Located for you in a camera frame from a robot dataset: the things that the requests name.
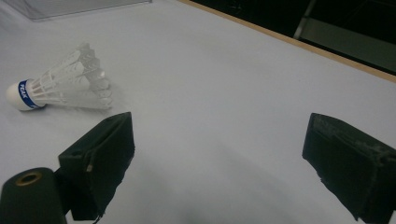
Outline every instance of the transparent plastic sheet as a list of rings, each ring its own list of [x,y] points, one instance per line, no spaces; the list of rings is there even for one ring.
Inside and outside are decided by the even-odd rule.
[[[151,0],[4,0],[32,21]]]

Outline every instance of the white surface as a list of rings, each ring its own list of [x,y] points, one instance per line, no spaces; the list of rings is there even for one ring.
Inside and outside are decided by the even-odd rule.
[[[112,109],[7,104],[8,85],[82,41],[112,81]],[[102,224],[356,223],[301,156],[310,114],[396,147],[393,83],[174,0],[42,22],[0,2],[0,73],[0,183],[57,169],[96,123],[132,112],[135,157]]]

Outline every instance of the wooden edge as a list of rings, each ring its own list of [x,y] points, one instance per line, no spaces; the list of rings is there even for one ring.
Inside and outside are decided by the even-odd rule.
[[[245,25],[245,26],[247,26],[247,27],[249,27],[251,29],[254,29],[256,31],[259,31],[259,32],[261,32],[263,34],[266,34],[266,35],[272,36],[272,37],[274,37],[276,39],[285,41],[285,42],[287,42],[289,44],[292,44],[294,46],[297,46],[299,48],[309,50],[309,51],[311,51],[313,53],[316,53],[316,54],[321,55],[323,57],[332,59],[332,60],[337,61],[339,63],[343,63],[343,64],[346,64],[348,66],[354,67],[356,69],[359,69],[359,70],[361,70],[363,72],[369,73],[369,74],[374,75],[376,77],[380,77],[380,78],[383,78],[383,79],[385,79],[387,81],[396,83],[396,76],[393,76],[393,75],[391,75],[389,73],[380,71],[378,69],[375,69],[373,67],[364,65],[362,63],[357,63],[357,62],[352,61],[350,59],[341,57],[340,55],[337,55],[337,54],[334,54],[334,53],[330,53],[329,51],[326,51],[324,49],[319,49],[317,47],[305,44],[304,42],[301,42],[299,40],[296,40],[296,39],[293,39],[291,37],[288,37],[288,36],[285,36],[285,35],[281,35],[281,34],[276,33],[274,31],[262,28],[259,25],[253,24],[251,22],[243,21],[243,20],[238,19],[236,17],[230,16],[230,15],[228,15],[226,13],[217,11],[217,10],[215,10],[213,8],[206,7],[206,6],[200,5],[198,3],[192,2],[191,0],[178,0],[178,1],[182,2],[184,4],[187,4],[187,5],[193,6],[193,7],[200,8],[200,9],[202,9],[204,11],[213,13],[215,15],[221,16],[222,18],[228,19],[230,21],[234,21],[234,22],[237,22],[239,24]]]

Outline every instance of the badminton shuttlecock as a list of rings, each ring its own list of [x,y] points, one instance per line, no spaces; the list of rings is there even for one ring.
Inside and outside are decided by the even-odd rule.
[[[7,89],[7,100],[19,110],[46,104],[108,109],[109,87],[94,50],[84,43],[40,78],[11,85]]]

